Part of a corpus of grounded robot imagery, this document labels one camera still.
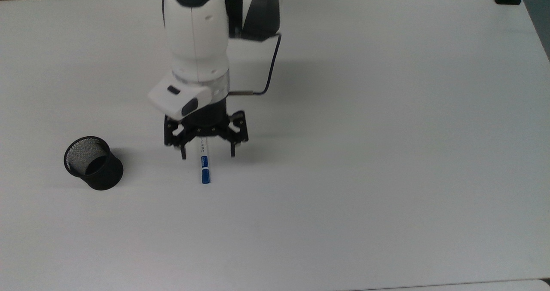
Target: pen label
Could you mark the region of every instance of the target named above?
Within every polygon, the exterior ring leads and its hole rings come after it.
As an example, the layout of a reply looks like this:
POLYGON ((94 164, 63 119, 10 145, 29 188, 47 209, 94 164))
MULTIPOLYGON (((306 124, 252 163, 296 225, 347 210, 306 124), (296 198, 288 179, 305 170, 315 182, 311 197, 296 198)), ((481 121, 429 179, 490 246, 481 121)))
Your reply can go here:
POLYGON ((201 165, 203 168, 208 167, 208 156, 201 156, 201 165))

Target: black clamp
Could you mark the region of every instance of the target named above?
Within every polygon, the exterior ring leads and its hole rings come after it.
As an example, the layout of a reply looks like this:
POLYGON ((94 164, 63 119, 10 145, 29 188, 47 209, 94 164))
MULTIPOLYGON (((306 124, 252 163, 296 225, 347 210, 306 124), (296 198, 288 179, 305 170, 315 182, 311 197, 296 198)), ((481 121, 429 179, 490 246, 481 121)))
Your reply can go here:
POLYGON ((241 142, 248 142, 248 129, 246 128, 246 117, 244 111, 240 110, 233 115, 226 113, 225 99, 219 102, 220 105, 205 107, 195 111, 181 121, 176 121, 165 116, 165 145, 174 146, 181 150, 181 159, 187 159, 185 145, 197 136, 220 136, 231 144, 231 156, 235 156, 235 147, 241 142), (232 124, 239 130, 233 130, 232 124), (174 135, 180 125, 183 130, 174 135))

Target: pen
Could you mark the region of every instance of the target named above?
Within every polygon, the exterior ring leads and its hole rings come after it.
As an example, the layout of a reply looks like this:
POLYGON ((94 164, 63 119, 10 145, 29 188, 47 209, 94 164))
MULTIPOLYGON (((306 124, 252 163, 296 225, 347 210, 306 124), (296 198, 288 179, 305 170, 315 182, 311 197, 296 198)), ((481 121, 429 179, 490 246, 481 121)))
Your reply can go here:
POLYGON ((210 183, 210 166, 208 165, 208 144, 206 138, 199 138, 201 154, 201 180, 203 184, 210 183))

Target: cable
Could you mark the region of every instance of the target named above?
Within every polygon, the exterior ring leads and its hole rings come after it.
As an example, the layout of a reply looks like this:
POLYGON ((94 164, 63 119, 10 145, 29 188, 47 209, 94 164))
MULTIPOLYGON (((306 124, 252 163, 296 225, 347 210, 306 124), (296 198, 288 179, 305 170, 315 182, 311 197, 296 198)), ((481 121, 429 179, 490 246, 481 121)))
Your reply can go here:
POLYGON ((263 95, 269 89, 269 84, 271 83, 271 74, 273 74, 273 66, 275 66, 275 58, 277 58, 277 52, 279 51, 279 45, 281 44, 281 33, 277 33, 274 36, 279 36, 277 38, 277 46, 275 46, 275 51, 273 52, 273 59, 271 59, 271 67, 269 68, 269 75, 267 76, 267 83, 263 91, 230 91, 228 95, 263 95))

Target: mesh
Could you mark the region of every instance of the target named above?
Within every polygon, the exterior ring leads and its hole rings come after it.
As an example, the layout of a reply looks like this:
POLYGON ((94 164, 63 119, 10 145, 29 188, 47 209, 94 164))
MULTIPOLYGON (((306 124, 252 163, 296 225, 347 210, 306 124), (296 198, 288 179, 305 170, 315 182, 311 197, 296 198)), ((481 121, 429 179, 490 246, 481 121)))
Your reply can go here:
POLYGON ((97 138, 85 138, 73 144, 65 158, 67 169, 72 173, 84 176, 86 169, 96 159, 109 155, 109 147, 107 144, 97 138))

